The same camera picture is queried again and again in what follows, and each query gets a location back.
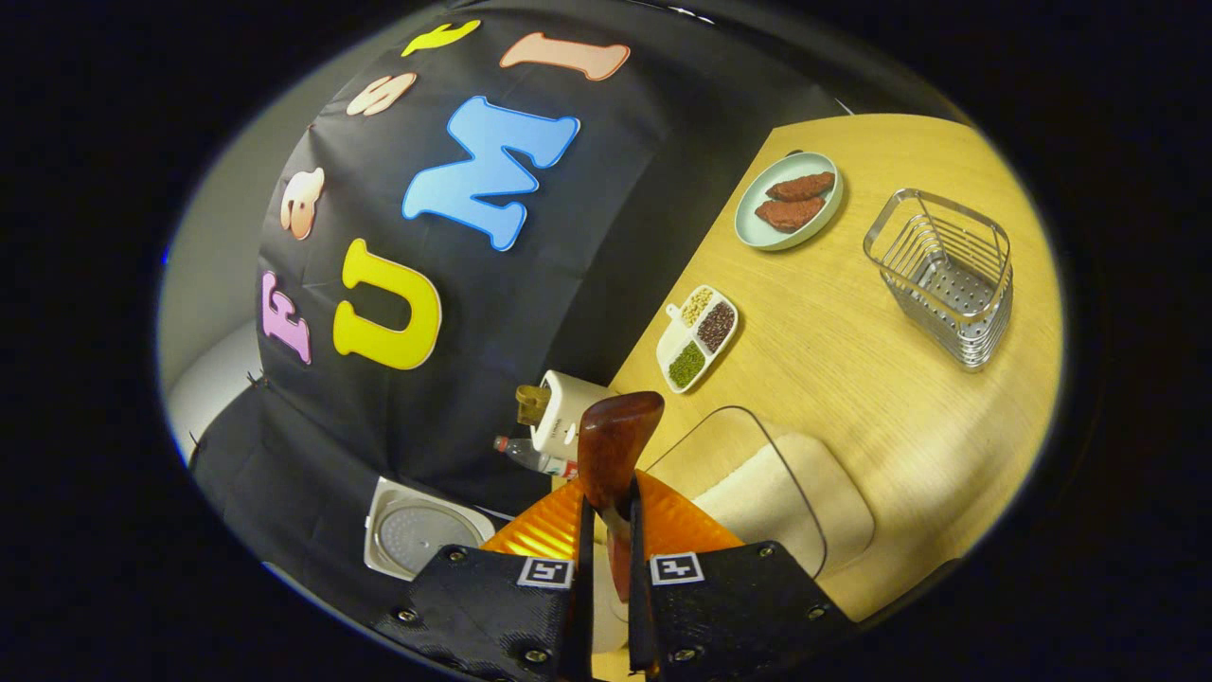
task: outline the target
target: plate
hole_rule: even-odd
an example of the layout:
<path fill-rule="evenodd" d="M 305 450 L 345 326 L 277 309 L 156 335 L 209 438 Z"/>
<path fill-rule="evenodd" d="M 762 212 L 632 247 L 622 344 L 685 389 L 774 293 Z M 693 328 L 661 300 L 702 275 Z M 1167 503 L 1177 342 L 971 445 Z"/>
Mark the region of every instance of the plate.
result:
<path fill-rule="evenodd" d="M 776 183 L 824 171 L 834 173 L 834 185 L 821 194 L 825 200 L 825 205 L 821 208 L 821 212 L 800 229 L 790 234 L 779 231 L 754 213 L 758 206 L 770 199 L 766 195 L 766 190 Z M 795 246 L 829 224 L 834 213 L 837 212 L 837 206 L 841 205 L 842 190 L 841 173 L 837 172 L 837 166 L 829 160 L 829 156 L 814 151 L 800 151 L 784 156 L 776 161 L 774 165 L 761 171 L 761 174 L 745 189 L 744 195 L 741 197 L 741 204 L 737 205 L 737 217 L 734 220 L 737 236 L 745 243 L 762 251 L 777 251 Z"/>
<path fill-rule="evenodd" d="M 691 298 L 693 298 L 694 293 L 701 288 L 710 291 L 711 297 L 708 299 L 707 305 L 704 305 L 699 311 L 698 316 L 694 317 L 694 321 L 687 325 L 681 319 L 681 308 L 688 305 Z M 703 323 L 703 320 L 707 319 L 707 314 L 715 308 L 716 303 L 722 303 L 732 309 L 732 326 L 728 327 L 728 332 L 724 334 L 724 338 L 720 340 L 720 345 L 716 346 L 713 353 L 698 336 L 698 328 Z M 674 305 L 673 303 L 665 305 L 665 314 L 669 315 L 669 325 L 665 326 L 665 331 L 661 334 L 661 339 L 657 340 L 657 365 L 661 366 L 661 376 L 665 378 L 665 384 L 669 385 L 669 390 L 674 394 L 685 394 L 698 384 L 698 380 L 707 374 L 707 369 L 711 367 L 715 359 L 720 357 L 720 354 L 728 348 L 728 343 L 732 340 L 732 334 L 741 323 L 741 310 L 737 309 L 737 305 L 730 300 L 727 296 L 720 293 L 715 290 L 715 287 L 708 286 L 707 283 L 696 286 L 694 290 L 686 296 L 686 300 L 681 304 L 681 308 Z M 669 377 L 669 366 L 678 360 L 678 356 L 680 356 L 687 346 L 691 345 L 697 346 L 698 351 L 703 354 L 703 367 L 697 374 L 694 374 L 693 379 L 679 389 L 678 384 L 675 384 L 673 378 Z"/>

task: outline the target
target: black cloth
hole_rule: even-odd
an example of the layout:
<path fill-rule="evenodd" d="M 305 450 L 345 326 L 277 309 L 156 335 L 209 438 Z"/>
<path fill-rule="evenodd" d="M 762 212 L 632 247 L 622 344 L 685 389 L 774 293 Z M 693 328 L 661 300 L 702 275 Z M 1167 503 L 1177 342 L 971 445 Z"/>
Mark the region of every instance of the black cloth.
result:
<path fill-rule="evenodd" d="M 490 447 L 496 435 L 525 434 L 515 424 L 516 386 L 547 369 L 608 384 L 771 128 L 847 115 L 804 59 L 788 65 L 751 35 L 682 13 L 622 1 L 453 5 L 465 6 L 416 22 L 342 88 L 286 161 L 251 290 L 259 310 L 261 271 L 278 275 L 278 290 L 308 320 L 311 363 L 258 334 L 268 389 L 251 390 L 211 425 L 194 468 L 255 554 L 361 623 L 399 585 L 361 562 L 377 477 L 507 514 L 538 500 L 549 478 Z M 416 35 L 471 19 L 482 24 L 467 38 L 400 57 Z M 532 31 L 622 42 L 631 53 L 596 82 L 553 65 L 502 69 L 502 55 Z M 836 73 L 836 65 L 821 68 Z M 407 71 L 418 80 L 389 109 L 345 114 L 367 84 Z M 541 187 L 502 197 L 528 210 L 505 252 L 447 218 L 400 214 L 416 173 L 468 157 L 446 122 L 476 94 L 582 124 L 550 168 L 518 155 Z M 279 223 L 281 197 L 296 172 L 318 166 L 324 191 L 311 233 L 299 241 Z M 333 349 L 342 299 L 388 327 L 404 327 L 410 314 L 393 293 L 344 287 L 342 264 L 356 237 L 424 273 L 441 296 L 436 348 L 416 369 Z"/>

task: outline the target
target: plastic bottle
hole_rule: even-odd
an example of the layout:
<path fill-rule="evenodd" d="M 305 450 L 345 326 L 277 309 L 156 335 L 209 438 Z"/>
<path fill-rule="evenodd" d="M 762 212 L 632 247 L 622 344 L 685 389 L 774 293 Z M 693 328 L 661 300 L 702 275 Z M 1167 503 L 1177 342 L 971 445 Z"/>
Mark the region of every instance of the plastic bottle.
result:
<path fill-rule="evenodd" d="M 534 449 L 534 443 L 530 439 L 505 439 L 497 436 L 492 447 L 498 453 L 509 455 L 509 459 L 525 466 L 531 471 L 559 476 L 561 478 L 577 477 L 577 463 L 551 455 L 543 454 Z"/>

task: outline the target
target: blue letter m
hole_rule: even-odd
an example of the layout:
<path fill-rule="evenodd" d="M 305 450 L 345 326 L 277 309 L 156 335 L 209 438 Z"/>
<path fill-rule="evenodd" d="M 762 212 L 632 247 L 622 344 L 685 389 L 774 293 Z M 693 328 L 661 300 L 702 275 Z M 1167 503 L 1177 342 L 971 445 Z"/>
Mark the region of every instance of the blue letter m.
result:
<path fill-rule="evenodd" d="M 508 250 L 526 222 L 526 206 L 518 201 L 494 206 L 479 197 L 534 191 L 538 180 L 505 149 L 526 154 L 536 167 L 551 167 L 579 128 L 581 121 L 572 116 L 544 119 L 471 97 L 446 124 L 471 160 L 418 172 L 404 193 L 404 217 L 445 216 L 487 233 L 493 248 Z"/>

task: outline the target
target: light blue plate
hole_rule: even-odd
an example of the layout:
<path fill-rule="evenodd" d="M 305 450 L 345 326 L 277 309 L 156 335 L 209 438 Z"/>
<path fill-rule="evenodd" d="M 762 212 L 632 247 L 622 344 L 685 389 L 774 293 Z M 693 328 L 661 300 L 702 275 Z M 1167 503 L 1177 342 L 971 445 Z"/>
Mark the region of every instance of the light blue plate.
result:
<path fill-rule="evenodd" d="M 824 171 L 834 173 L 833 188 L 821 195 L 825 200 L 825 206 L 800 229 L 790 234 L 779 231 L 754 213 L 758 206 L 770 199 L 766 195 L 766 190 L 776 183 Z M 837 172 L 837 166 L 829 160 L 829 156 L 813 151 L 800 151 L 790 156 L 784 156 L 774 162 L 774 165 L 761 171 L 758 179 L 754 179 L 749 189 L 745 189 L 744 196 L 741 197 L 741 204 L 737 205 L 737 236 L 745 243 L 762 251 L 789 248 L 821 231 L 821 228 L 829 224 L 834 213 L 837 212 L 837 206 L 841 205 L 841 173 Z"/>

